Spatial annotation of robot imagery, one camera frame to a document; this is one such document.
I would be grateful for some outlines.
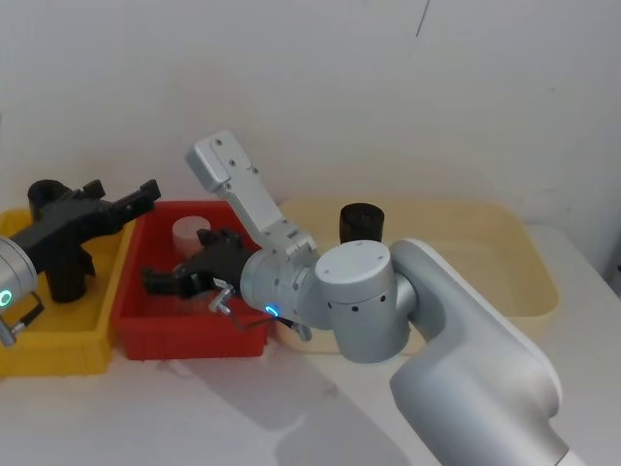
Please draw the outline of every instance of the white table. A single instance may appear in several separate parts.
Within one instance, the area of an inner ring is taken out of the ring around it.
[[[562,235],[532,232],[563,300],[541,343],[565,389],[554,426],[590,466],[619,464],[621,303]],[[403,361],[361,366],[271,343],[255,359],[116,354],[101,377],[3,380],[0,462],[438,465],[393,404],[388,380]]]

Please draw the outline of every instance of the black object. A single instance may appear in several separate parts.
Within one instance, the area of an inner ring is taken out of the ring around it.
[[[41,180],[28,189],[33,223],[11,239],[28,255],[37,273],[46,272],[55,302],[82,297],[85,276],[95,275],[92,257],[81,244],[117,233],[128,221],[152,210],[160,197],[155,180],[116,202],[102,201],[105,194],[99,180],[82,190],[56,180]]]
[[[215,233],[197,232],[203,248],[173,270],[172,273],[143,269],[143,284],[148,294],[175,295],[189,299],[205,291],[219,289],[219,281],[233,286],[233,293],[241,295],[242,271],[254,254],[242,244],[242,237],[230,230]]]
[[[341,244],[350,241],[381,241],[384,212],[373,204],[348,204],[341,209],[339,234]]]

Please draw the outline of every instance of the black mount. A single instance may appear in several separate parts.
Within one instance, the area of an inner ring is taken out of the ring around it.
[[[99,180],[72,190],[56,180],[30,186],[33,223],[11,239],[23,249],[37,273],[46,272],[54,301],[75,301],[86,292],[85,276],[95,275],[92,257],[81,244],[119,232],[123,225],[153,209],[160,197],[155,180],[116,202]]]

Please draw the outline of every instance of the gray robot arm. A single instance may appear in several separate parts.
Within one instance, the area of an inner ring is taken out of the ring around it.
[[[263,247],[242,275],[249,306],[300,328],[334,330],[342,354],[359,363],[398,354],[410,321],[422,333],[426,348],[390,385],[441,464],[583,464],[550,427],[561,386],[548,359],[430,246],[359,241],[319,257],[311,236],[282,217],[230,133],[201,141],[187,161]]]

